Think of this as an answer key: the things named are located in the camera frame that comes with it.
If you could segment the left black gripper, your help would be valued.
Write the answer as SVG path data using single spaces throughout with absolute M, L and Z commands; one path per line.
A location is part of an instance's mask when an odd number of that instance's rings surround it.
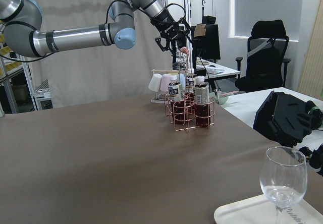
M 155 38 L 155 42 L 162 51 L 168 51 L 170 44 L 175 43 L 177 49 L 186 46 L 186 39 L 191 42 L 191 27 L 186 21 L 186 12 L 182 6 L 182 16 L 176 21 L 165 6 L 160 14 L 150 19 L 150 22 L 159 31 L 160 36 Z

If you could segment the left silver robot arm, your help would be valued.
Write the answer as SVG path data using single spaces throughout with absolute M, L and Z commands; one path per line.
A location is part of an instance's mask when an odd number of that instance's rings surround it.
M 51 53 L 136 42 L 135 12 L 145 14 L 159 35 L 162 51 L 186 45 L 191 26 L 176 18 L 163 0 L 1 0 L 2 34 L 15 53 L 43 58 Z

